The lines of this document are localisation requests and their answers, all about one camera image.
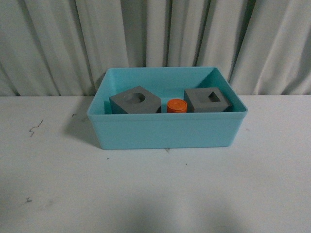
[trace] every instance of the plastic bin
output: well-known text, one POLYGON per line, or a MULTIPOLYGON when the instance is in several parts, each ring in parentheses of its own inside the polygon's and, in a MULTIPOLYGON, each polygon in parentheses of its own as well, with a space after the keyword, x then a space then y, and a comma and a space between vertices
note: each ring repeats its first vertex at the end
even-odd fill
POLYGON ((230 146, 247 108, 215 67, 111 68, 87 115, 103 149, 230 146), (218 87, 232 107, 221 113, 111 114, 109 97, 142 86, 162 100, 162 112, 188 88, 218 87))

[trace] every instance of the orange disc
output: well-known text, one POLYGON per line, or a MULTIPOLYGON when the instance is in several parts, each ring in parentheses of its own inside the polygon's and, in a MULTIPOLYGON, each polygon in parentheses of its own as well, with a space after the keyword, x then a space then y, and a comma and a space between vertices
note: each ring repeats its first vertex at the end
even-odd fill
POLYGON ((181 99, 172 99, 167 102, 168 113, 186 113, 187 102, 181 99))

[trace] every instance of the white table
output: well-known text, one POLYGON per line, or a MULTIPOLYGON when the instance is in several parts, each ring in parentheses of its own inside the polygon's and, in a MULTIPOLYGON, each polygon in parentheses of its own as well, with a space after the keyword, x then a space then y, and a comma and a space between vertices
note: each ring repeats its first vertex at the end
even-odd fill
POLYGON ((92 97, 1 97, 0 232, 311 232, 311 96, 241 99, 231 147, 167 152, 100 149, 92 97))

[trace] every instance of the white curtain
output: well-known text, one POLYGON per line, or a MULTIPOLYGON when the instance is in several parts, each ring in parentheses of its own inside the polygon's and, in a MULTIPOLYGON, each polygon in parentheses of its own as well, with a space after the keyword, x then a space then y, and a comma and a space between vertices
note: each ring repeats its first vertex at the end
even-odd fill
POLYGON ((3 0, 0 95, 94 95, 110 67, 215 66, 238 94, 311 94, 310 0, 3 0))

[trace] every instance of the black mark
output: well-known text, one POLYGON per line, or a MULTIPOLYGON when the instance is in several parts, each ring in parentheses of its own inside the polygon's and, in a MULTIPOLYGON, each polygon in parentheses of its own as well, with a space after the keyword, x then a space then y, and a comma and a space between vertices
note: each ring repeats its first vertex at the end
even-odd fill
POLYGON ((31 133, 30 137, 32 137, 32 136, 34 135, 33 129, 34 129, 34 128, 39 128, 40 125, 42 124, 42 122, 43 122, 43 119, 42 119, 42 121, 40 122, 40 124, 38 124, 37 126, 33 126, 33 127, 29 130, 29 132, 31 133))

